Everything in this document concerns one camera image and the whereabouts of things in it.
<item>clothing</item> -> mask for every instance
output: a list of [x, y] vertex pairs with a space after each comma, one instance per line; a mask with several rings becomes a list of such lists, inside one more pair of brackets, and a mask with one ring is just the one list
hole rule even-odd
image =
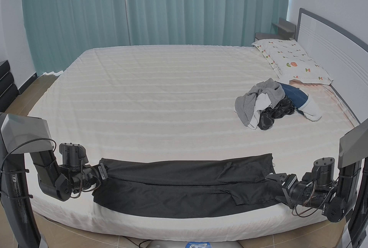
[[252, 130], [257, 129], [258, 123], [260, 121], [260, 113], [267, 107], [271, 106], [270, 98], [268, 94], [260, 94], [255, 100], [254, 113], [251, 122], [248, 127]]
[[322, 117], [322, 111], [311, 96], [292, 85], [282, 83], [280, 83], [280, 85], [284, 89], [286, 96], [288, 96], [292, 100], [294, 106], [298, 108], [298, 112], [304, 114], [306, 118], [312, 121], [317, 121]]
[[93, 192], [108, 209], [156, 218], [209, 218], [278, 204], [272, 154], [222, 161], [139, 163], [101, 159], [108, 179]]
[[292, 100], [285, 96], [275, 108], [266, 108], [260, 114], [260, 122], [258, 123], [258, 127], [261, 130], [268, 130], [273, 124], [276, 118], [282, 118], [285, 115], [291, 115], [295, 111], [295, 106], [292, 103]]
[[257, 96], [267, 94], [271, 107], [274, 108], [284, 97], [285, 92], [282, 86], [272, 78], [262, 81], [251, 88], [245, 95], [236, 98], [235, 111], [245, 126], [251, 122]]

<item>gray sweater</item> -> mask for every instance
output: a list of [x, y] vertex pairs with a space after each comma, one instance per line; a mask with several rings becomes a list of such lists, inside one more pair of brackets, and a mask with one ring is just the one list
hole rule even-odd
[[267, 94], [274, 108], [283, 98], [285, 92], [282, 86], [272, 78], [262, 81], [251, 88], [244, 96], [235, 100], [235, 110], [245, 126], [251, 122], [254, 114], [255, 100], [259, 94]]

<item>headboard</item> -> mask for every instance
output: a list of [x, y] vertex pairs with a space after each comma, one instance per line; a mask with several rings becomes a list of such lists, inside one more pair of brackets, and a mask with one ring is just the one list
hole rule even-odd
[[368, 118], [368, 44], [303, 8], [295, 39], [333, 78], [331, 87], [358, 122]]

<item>floor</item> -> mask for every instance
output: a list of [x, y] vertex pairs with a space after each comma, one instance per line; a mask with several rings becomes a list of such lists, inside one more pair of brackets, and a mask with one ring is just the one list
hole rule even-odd
[[[16, 98], [7, 109], [7, 113], [27, 115], [34, 104], [57, 79], [54, 75], [43, 75], [36, 79], [25, 92]], [[123, 236], [98, 234], [78, 230], [63, 224], [49, 221], [35, 214], [40, 232], [46, 237], [50, 248], [135, 248], [142, 239]], [[280, 234], [269, 235], [256, 239], [239, 241], [245, 248], [333, 248], [340, 237], [344, 221], [340, 223], [320, 222]], [[0, 205], [0, 247], [16, 248], [17, 243], [9, 226], [5, 212]]]

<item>white fitted sheet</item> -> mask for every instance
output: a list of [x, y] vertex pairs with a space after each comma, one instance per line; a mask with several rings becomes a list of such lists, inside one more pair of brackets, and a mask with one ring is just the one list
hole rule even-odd
[[[338, 141], [356, 122], [324, 85], [303, 85], [323, 111], [311, 122], [299, 113], [268, 131], [245, 127], [235, 98], [257, 82], [277, 80], [256, 48], [128, 46], [84, 52], [36, 103], [30, 116], [46, 119], [57, 143], [87, 149], [99, 159], [153, 162], [221, 160], [272, 153], [275, 171], [301, 179], [313, 161], [338, 158]], [[61, 162], [61, 155], [55, 152]], [[283, 204], [219, 218], [145, 218], [93, 202], [90, 193], [66, 202], [44, 195], [29, 155], [28, 185], [36, 212], [68, 226], [137, 238], [227, 241], [284, 232], [325, 220], [297, 218]]]

